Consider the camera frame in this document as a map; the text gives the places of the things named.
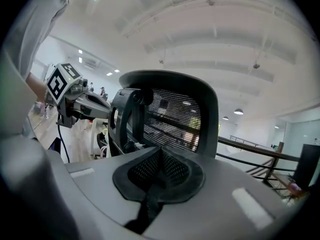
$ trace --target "robotic arm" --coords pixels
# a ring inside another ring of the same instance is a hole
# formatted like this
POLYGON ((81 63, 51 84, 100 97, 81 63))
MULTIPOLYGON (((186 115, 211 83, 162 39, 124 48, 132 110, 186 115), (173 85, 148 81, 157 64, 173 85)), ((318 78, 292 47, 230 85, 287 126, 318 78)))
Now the robotic arm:
POLYGON ((57 64, 48 78, 46 102, 61 115, 57 125, 72 128, 79 119, 107 119, 110 104, 89 91, 88 80, 70 64, 57 64))

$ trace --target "wooden floor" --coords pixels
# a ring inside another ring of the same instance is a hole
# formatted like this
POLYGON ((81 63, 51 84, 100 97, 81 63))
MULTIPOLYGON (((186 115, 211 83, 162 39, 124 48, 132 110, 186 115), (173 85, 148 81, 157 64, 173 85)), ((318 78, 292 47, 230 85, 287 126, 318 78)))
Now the wooden floor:
MULTIPOLYGON (((47 108, 46 116, 35 114, 31 110, 28 116, 37 139, 45 149, 48 149, 55 138, 59 137, 58 126, 56 125, 58 119, 57 109, 55 107, 47 108)), ((101 133, 104 128, 103 125, 97 126, 95 133, 101 133)), ((85 162, 93 159, 93 155, 90 154, 92 123, 88 120, 79 120, 71 129, 60 126, 60 131, 70 163, 85 162)), ((65 163, 68 162, 62 143, 61 158, 65 163)))

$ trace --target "chair backrest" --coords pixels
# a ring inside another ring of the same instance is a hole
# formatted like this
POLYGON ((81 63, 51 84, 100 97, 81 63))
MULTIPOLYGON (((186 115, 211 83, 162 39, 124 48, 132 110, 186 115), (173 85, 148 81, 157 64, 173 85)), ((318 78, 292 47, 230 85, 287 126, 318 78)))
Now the chair backrest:
MULTIPOLYGON (((122 75, 119 82, 123 89, 149 90, 153 95, 144 110, 142 142, 216 155, 218 99, 207 83, 165 70, 132 71, 122 75)), ((114 101, 123 95, 120 93, 114 101)), ((117 102, 112 103, 111 111, 116 106, 117 102)))

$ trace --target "person's arm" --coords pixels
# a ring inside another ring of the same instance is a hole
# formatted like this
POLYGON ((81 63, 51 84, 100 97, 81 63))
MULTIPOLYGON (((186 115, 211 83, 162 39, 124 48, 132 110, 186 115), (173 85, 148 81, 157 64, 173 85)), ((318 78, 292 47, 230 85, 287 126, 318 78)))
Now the person's arm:
POLYGON ((25 82, 27 83, 27 85, 31 88, 31 90, 36 94, 37 96, 37 100, 39 102, 44 103, 46 100, 46 84, 41 81, 40 79, 38 79, 37 77, 35 77, 32 73, 29 73, 25 82))

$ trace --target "black and white pattern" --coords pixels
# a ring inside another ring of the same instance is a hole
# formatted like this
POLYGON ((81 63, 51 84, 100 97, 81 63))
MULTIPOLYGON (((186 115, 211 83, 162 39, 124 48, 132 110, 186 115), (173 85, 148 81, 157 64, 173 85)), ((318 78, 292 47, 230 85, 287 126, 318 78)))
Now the black and white pattern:
POLYGON ((80 77, 79 73, 71 66, 71 64, 61 64, 61 66, 64 68, 65 71, 73 78, 77 79, 80 77))
POLYGON ((63 93, 67 86, 66 80, 63 78, 58 68, 55 68, 49 82, 47 83, 49 90, 56 100, 59 99, 60 95, 63 93))

